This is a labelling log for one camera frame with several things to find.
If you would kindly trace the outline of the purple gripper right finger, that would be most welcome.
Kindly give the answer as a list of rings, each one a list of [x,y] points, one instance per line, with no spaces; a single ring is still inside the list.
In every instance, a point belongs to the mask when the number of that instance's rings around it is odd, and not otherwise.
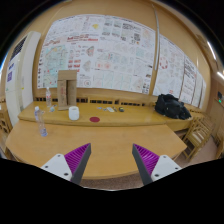
[[[132,154],[137,164],[143,185],[148,185],[181,170],[181,167],[168,155],[159,156],[137,144],[133,145]]]

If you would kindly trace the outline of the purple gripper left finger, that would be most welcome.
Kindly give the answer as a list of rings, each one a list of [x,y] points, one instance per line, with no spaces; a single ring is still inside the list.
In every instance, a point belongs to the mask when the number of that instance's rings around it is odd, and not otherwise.
[[[69,153],[56,154],[42,169],[79,185],[91,155],[91,144],[82,145]]]

